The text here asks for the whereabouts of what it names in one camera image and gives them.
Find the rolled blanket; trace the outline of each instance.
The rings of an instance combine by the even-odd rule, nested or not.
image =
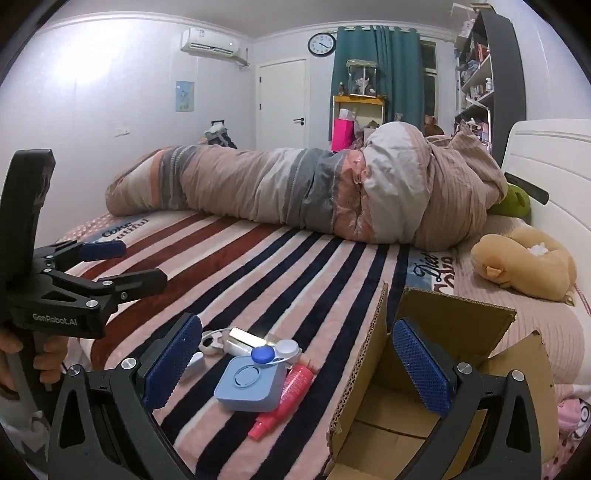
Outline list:
[[[452,148],[428,142],[403,122],[378,128],[363,151],[168,147],[117,177],[106,203],[116,216],[193,209],[372,244],[413,242],[442,250],[474,233],[486,209],[506,194],[504,177],[483,148],[486,167],[476,169],[447,150]],[[453,175],[459,179],[450,180]],[[445,223],[435,218],[441,209]],[[469,220],[451,222],[450,216]]]

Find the green pillow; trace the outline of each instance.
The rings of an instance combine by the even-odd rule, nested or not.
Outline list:
[[[497,203],[488,209],[493,215],[506,217],[525,218],[531,211],[530,196],[524,189],[516,185],[509,185],[509,192],[501,203]]]

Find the white wall-mounted air conditioner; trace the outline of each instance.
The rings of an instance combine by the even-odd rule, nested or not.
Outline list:
[[[188,53],[205,52],[234,57],[240,50],[240,42],[223,33],[191,27],[183,32],[181,50]]]

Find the hand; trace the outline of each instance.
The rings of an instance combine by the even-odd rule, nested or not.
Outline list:
[[[17,391],[17,386],[8,369],[5,353],[18,353],[22,349],[21,341],[9,330],[0,327],[0,384],[9,390]],[[56,383],[61,376],[61,363],[68,351],[68,338],[50,336],[43,344],[44,353],[33,360],[33,368],[41,371],[39,379],[42,383]]]

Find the headboard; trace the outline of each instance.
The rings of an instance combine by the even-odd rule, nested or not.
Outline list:
[[[545,205],[531,199],[531,224],[570,251],[591,299],[591,120],[516,123],[502,170],[548,192]]]

